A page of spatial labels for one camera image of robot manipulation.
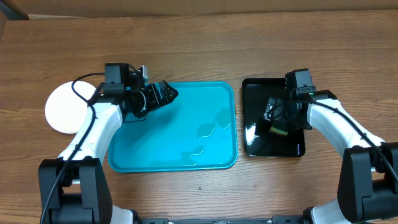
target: wooden table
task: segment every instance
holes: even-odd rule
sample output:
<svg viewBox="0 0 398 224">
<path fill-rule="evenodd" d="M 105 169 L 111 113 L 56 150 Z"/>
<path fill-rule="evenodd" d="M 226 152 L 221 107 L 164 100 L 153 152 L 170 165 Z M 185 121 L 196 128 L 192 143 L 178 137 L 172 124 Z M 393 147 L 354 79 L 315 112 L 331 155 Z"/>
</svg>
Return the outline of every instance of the wooden table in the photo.
<svg viewBox="0 0 398 224">
<path fill-rule="evenodd" d="M 7 22 L 0 42 L 0 222 L 38 223 L 37 168 L 73 138 L 47 124 L 46 99 L 106 62 L 145 64 L 152 82 L 224 80 L 234 89 L 238 123 L 239 158 L 227 170 L 118 174 L 106 159 L 114 204 L 174 219 L 292 215 L 324 204 L 336 197 L 337 152 L 313 130 L 305 132 L 300 159 L 248 158 L 241 82 L 309 68 L 319 90 L 331 90 L 375 135 L 397 141 L 397 25 L 398 11 Z"/>
</svg>

